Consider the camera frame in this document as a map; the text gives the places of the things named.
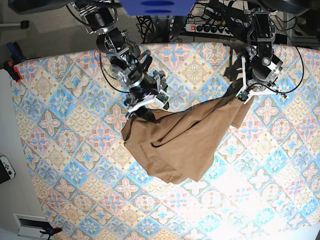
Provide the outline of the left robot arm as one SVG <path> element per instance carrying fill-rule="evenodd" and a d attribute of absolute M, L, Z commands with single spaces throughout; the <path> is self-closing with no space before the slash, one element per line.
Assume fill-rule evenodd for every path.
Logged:
<path fill-rule="evenodd" d="M 276 85 L 283 62 L 272 48 L 276 26 L 270 19 L 271 13 L 255 7 L 246 9 L 244 14 L 248 20 L 247 46 L 241 50 L 242 87 L 236 97 L 244 104 L 255 96 L 281 95 L 286 98 L 287 94 Z"/>

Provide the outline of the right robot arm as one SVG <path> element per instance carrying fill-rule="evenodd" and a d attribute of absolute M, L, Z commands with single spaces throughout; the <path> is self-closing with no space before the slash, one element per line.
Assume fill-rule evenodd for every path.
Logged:
<path fill-rule="evenodd" d="M 155 104 L 165 110 L 169 108 L 166 75 L 162 70 L 149 74 L 153 62 L 151 52 L 141 52 L 127 32 L 116 27 L 121 6 L 114 0 L 73 0 L 66 5 L 77 21 L 98 35 L 98 51 L 105 53 L 110 62 L 109 70 L 103 70 L 102 74 L 109 75 L 123 87 L 121 93 L 126 95 L 126 116 L 154 122 L 156 117 L 148 105 Z"/>

